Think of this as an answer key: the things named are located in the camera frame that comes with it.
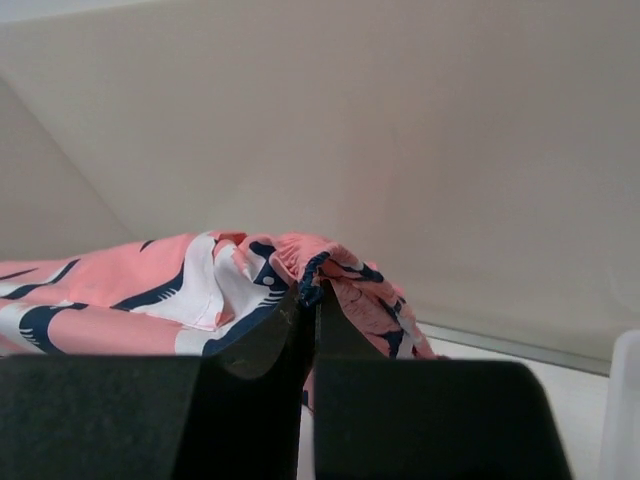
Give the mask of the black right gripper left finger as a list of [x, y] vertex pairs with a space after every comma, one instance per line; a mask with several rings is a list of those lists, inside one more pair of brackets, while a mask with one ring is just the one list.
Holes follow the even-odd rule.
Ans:
[[223, 351], [1, 363], [5, 479], [292, 479], [314, 320], [289, 290]]

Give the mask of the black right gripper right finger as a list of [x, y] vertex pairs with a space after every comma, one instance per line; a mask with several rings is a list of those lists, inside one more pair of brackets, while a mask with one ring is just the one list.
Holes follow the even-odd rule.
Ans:
[[345, 317], [330, 283], [316, 310], [319, 479], [567, 479], [544, 388], [503, 360], [396, 360]]

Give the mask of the pink shark print shorts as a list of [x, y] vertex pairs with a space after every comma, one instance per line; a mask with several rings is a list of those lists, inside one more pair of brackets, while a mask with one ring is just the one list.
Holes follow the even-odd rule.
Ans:
[[1, 352], [213, 355], [261, 324], [291, 287], [325, 286], [390, 358], [430, 359], [402, 290], [321, 236], [205, 232], [61, 260], [1, 265]]

